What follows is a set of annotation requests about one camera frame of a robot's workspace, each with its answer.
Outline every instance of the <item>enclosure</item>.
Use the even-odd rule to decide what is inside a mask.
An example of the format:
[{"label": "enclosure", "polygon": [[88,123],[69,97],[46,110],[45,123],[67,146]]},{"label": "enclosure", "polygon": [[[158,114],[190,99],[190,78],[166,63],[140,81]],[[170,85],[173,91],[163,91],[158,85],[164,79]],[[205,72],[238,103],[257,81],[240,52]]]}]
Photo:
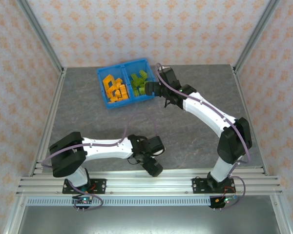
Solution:
[{"label": "enclosure", "polygon": [[[127,63],[137,59],[150,69]],[[108,73],[98,69],[122,64],[114,68],[130,86],[137,67],[157,80],[157,62],[249,121],[251,161],[233,171],[246,196],[235,208],[212,212],[210,195],[187,200],[197,198],[191,179],[218,158],[219,137],[204,122],[159,97],[107,108]],[[88,161],[90,177],[107,179],[106,204],[76,213],[64,179],[42,168],[49,146],[74,131],[118,139],[139,112],[155,120],[164,171],[151,178],[127,160]],[[137,115],[127,134],[152,136],[153,123]],[[0,233],[60,231],[293,233],[293,0],[0,1]]]}]

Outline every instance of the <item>green block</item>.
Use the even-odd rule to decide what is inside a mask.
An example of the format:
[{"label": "green block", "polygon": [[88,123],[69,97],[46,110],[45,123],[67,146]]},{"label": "green block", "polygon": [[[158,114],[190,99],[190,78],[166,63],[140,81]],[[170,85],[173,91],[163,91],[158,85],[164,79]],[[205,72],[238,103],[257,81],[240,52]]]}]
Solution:
[{"label": "green block", "polygon": [[130,81],[130,84],[131,84],[132,88],[137,88],[137,86],[135,86],[135,82],[133,80]]},{"label": "green block", "polygon": [[144,95],[144,94],[146,94],[146,91],[145,91],[145,89],[144,89],[144,88],[139,88],[139,92],[140,92],[140,94],[141,94],[141,95]]},{"label": "green block", "polygon": [[143,84],[143,82],[140,80],[139,82],[137,82],[137,87],[142,85],[142,84]]},{"label": "green block", "polygon": [[134,74],[131,74],[131,78],[134,80],[134,81],[138,81],[139,78],[137,77],[137,75],[134,73]]},{"label": "green block", "polygon": [[140,70],[139,74],[141,75],[141,77],[144,81],[147,79],[147,73],[144,70]]},{"label": "green block", "polygon": [[138,92],[138,90],[134,89],[134,90],[133,90],[133,94],[134,94],[135,97],[139,96],[139,92]]}]

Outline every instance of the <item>patterned wallpaper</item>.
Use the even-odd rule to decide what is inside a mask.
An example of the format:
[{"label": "patterned wallpaper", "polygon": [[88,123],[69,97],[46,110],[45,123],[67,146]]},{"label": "patterned wallpaper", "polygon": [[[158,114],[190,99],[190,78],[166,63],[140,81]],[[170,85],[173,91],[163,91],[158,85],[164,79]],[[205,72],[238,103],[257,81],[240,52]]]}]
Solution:
[{"label": "patterned wallpaper", "polygon": [[29,0],[63,66],[231,64],[269,0]]},{"label": "patterned wallpaper", "polygon": [[27,175],[58,72],[15,0],[0,1],[0,234]]},{"label": "patterned wallpaper", "polygon": [[239,79],[269,172],[293,209],[293,0],[280,2]]}]

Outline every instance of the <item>aluminum frame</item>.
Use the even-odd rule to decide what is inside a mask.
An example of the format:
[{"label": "aluminum frame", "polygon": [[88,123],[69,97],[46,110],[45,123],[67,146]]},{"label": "aluminum frame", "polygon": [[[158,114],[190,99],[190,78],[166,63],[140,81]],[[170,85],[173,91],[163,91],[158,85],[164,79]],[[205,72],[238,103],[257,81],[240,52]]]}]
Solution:
[{"label": "aluminum frame", "polygon": [[[251,132],[252,132],[252,134],[254,136],[254,139],[252,139],[252,140],[255,141],[256,145],[259,146],[259,144],[257,142],[257,138],[256,138],[256,134],[255,134],[253,125],[251,123],[251,116],[250,116],[250,113],[248,111],[248,108],[247,108],[245,99],[244,99],[243,91],[242,91],[241,84],[240,84],[240,81],[239,81],[239,76],[236,73],[236,71],[234,70],[234,68],[232,68],[232,73],[233,73],[233,76],[234,76],[234,79],[235,79],[236,86],[238,87],[238,91],[239,91],[239,94],[240,94],[240,97],[241,97],[241,100],[242,100],[242,104],[244,106],[244,110],[245,110],[246,116],[247,116],[247,118],[249,120],[249,123],[250,123]],[[258,147],[258,149],[259,149],[259,152],[260,152],[260,156],[262,158],[262,161],[263,161],[265,174],[268,175],[269,173],[268,173],[268,166],[267,166],[266,159],[263,157],[263,153],[262,153],[261,147]]]},{"label": "aluminum frame", "polygon": [[31,9],[29,3],[27,0],[16,0],[20,6],[20,8],[22,9],[22,11],[24,12],[24,14],[26,15],[29,23],[31,24],[32,28],[34,29],[37,37],[40,39],[43,47],[45,48],[47,54],[49,55],[53,65],[55,66],[55,68],[61,72],[63,70],[63,66],[61,65],[61,62],[58,58],[58,56],[56,55],[56,53],[54,52],[47,36],[45,35],[42,27],[40,26],[33,10]]},{"label": "aluminum frame", "polygon": [[[51,136],[52,126],[55,119],[57,106],[59,103],[61,90],[65,78],[66,69],[63,70],[57,55],[55,54],[51,44],[45,36],[40,24],[37,21],[33,11],[31,10],[27,0],[17,0],[21,9],[28,17],[32,27],[34,28],[37,36],[42,41],[44,48],[50,56],[54,66],[61,72],[57,89],[50,107],[49,116],[46,121],[45,129],[41,138],[36,160],[33,161],[29,177],[23,177],[20,181],[18,193],[12,211],[7,220],[4,230],[5,234],[18,233],[21,226],[21,220],[24,215],[25,207],[27,204],[28,196],[63,196],[61,193],[63,179],[57,179],[51,173],[42,173],[41,161],[46,157],[47,146]],[[266,26],[270,16],[273,14],[277,4],[280,0],[271,0],[265,9],[263,16],[255,27],[246,47],[240,55],[235,67],[235,79],[242,98],[243,104],[247,111],[241,87],[238,82],[237,74],[241,70],[245,60],[250,54],[252,48],[256,44],[257,39],[260,37],[261,32]],[[134,196],[150,195],[150,189],[153,189],[153,195],[182,195],[184,197],[194,197],[201,195],[194,195],[191,188],[191,178],[195,176],[205,177],[210,169],[179,169],[179,170],[164,170],[159,177],[151,178],[145,171],[129,171],[129,172],[97,172],[90,173],[90,177],[105,177],[108,179],[107,196],[117,197],[124,194],[131,194]],[[234,171],[235,175],[241,176],[247,182],[246,195],[270,195],[274,212],[276,214],[277,222],[282,234],[293,234],[293,223],[289,218],[288,207],[286,199],[283,196],[279,179],[276,176],[267,176],[263,168],[237,168]],[[238,195],[242,193],[241,183],[235,180],[237,185]]]},{"label": "aluminum frame", "polygon": [[253,47],[255,46],[257,40],[260,38],[262,31],[264,30],[265,26],[267,25],[270,17],[273,15],[277,5],[279,4],[280,0],[270,0],[266,9],[264,10],[263,15],[259,19],[259,22],[255,26],[248,42],[246,43],[237,63],[234,66],[235,72],[239,73],[242,70],[242,67],[250,55]]},{"label": "aluminum frame", "polygon": [[[106,178],[105,196],[210,196],[222,194],[194,194],[192,178],[204,178],[211,169],[163,170],[158,177],[150,177],[146,171],[89,172],[90,178]],[[243,178],[246,195],[281,195],[277,176],[266,176],[263,168],[236,168],[233,175]],[[62,194],[63,178],[51,173],[22,177],[17,196],[65,196]],[[234,179],[237,195],[243,192],[239,179]]]}]

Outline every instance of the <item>black mounting plate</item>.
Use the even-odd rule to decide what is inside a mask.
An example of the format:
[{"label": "black mounting plate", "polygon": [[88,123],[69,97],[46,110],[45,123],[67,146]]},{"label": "black mounting plate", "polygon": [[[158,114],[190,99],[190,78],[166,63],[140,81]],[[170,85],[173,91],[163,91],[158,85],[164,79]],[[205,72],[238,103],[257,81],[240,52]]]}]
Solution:
[{"label": "black mounting plate", "polygon": [[[105,194],[106,189],[106,179],[90,179],[91,186],[96,185],[93,189],[94,194]],[[63,194],[79,194],[79,192],[72,189],[70,184],[68,183],[68,179],[64,180],[63,185]]]},{"label": "black mounting plate", "polygon": [[227,194],[235,193],[233,189],[229,187],[233,187],[235,189],[234,180],[227,178],[221,187],[212,189],[207,184],[207,178],[194,178],[192,179],[192,189],[194,194],[223,194],[225,192],[225,187],[227,191]]}]

